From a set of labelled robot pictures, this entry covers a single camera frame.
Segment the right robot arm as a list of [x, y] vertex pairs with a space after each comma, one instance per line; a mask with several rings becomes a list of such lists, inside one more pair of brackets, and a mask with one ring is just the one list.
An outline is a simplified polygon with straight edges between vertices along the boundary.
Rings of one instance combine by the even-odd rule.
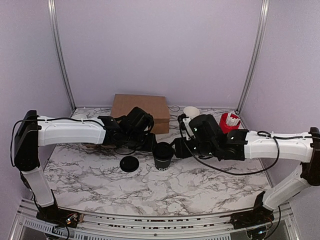
[[178, 158], [217, 158], [244, 161], [246, 159], [296, 160], [300, 165], [276, 186], [260, 193], [247, 219], [258, 224], [280, 204], [302, 190], [320, 184], [320, 131], [316, 127], [297, 134], [274, 134], [248, 129], [223, 133], [215, 118], [201, 114], [190, 118], [178, 116], [181, 148]]

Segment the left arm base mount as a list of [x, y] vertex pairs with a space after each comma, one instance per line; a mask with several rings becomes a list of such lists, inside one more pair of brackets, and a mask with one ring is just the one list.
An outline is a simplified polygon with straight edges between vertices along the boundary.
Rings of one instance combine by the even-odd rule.
[[37, 207], [36, 218], [62, 227], [76, 228], [83, 221], [84, 215], [73, 210], [59, 208], [53, 191], [51, 195], [53, 204], [46, 207], [40, 206], [37, 198], [33, 196], [34, 204]]

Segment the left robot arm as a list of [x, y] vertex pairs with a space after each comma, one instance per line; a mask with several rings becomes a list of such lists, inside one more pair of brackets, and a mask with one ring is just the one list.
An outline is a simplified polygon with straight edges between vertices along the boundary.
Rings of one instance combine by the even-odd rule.
[[63, 219], [63, 211], [44, 176], [38, 148], [81, 143], [152, 152], [156, 145], [153, 127], [152, 115], [139, 107], [116, 118], [110, 115], [52, 118], [29, 110], [12, 128], [10, 162], [34, 194], [40, 212], [51, 222], [58, 223]]

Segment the stack of black cup lids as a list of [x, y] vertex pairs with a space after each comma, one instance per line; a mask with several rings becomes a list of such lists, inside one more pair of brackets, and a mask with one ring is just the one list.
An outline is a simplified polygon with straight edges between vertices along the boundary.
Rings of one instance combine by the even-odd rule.
[[132, 173], [136, 171], [139, 165], [139, 160], [134, 156], [125, 156], [119, 163], [120, 169], [126, 173]]

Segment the stack of black paper cups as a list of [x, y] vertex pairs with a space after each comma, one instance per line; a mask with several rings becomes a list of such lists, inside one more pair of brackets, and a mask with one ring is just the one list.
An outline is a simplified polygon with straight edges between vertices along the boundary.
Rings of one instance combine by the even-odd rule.
[[200, 110], [197, 107], [194, 106], [186, 106], [183, 109], [183, 113], [188, 117], [188, 118], [195, 118], [200, 115]]

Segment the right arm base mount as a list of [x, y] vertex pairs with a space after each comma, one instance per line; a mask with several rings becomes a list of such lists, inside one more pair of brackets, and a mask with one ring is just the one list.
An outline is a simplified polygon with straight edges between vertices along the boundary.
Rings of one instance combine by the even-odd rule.
[[265, 224], [275, 219], [273, 211], [263, 206], [263, 196], [265, 193], [263, 191], [257, 195], [253, 209], [230, 215], [230, 223], [235, 230]]

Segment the brown pulp cup carrier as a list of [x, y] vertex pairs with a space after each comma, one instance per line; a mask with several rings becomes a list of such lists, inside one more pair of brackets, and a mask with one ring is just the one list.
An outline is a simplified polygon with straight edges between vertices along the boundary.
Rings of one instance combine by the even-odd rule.
[[93, 144], [93, 143], [81, 143], [84, 148], [87, 149], [105, 149], [105, 150], [113, 150], [117, 147], [115, 145], [103, 145], [103, 144]]

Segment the brown paper bag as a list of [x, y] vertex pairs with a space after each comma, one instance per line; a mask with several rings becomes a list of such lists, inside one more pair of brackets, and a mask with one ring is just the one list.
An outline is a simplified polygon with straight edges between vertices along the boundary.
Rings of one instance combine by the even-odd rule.
[[153, 116], [152, 133], [157, 135], [169, 133], [171, 116], [164, 96], [116, 94], [110, 115], [118, 118], [127, 115], [134, 107], [139, 107]]

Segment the single black paper cup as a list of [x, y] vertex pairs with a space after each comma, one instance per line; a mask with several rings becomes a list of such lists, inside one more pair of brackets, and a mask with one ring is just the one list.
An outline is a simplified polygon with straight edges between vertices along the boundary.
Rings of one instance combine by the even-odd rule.
[[171, 157], [164, 158], [164, 159], [154, 157], [155, 168], [159, 171], [166, 171], [169, 168], [171, 161], [172, 161]]

